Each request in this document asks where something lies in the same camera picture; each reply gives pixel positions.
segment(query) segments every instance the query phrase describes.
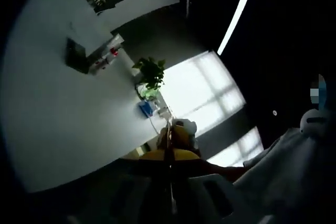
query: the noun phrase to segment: white cloth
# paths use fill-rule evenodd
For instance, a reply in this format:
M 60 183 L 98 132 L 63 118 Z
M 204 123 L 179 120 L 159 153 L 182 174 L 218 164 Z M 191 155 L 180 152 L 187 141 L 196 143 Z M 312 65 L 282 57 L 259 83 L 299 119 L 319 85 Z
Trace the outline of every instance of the white cloth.
M 325 186 L 325 172 L 334 169 L 333 152 L 333 146 L 289 129 L 270 148 L 244 162 L 252 168 L 234 185 L 264 214 L 283 218 L 302 209 Z

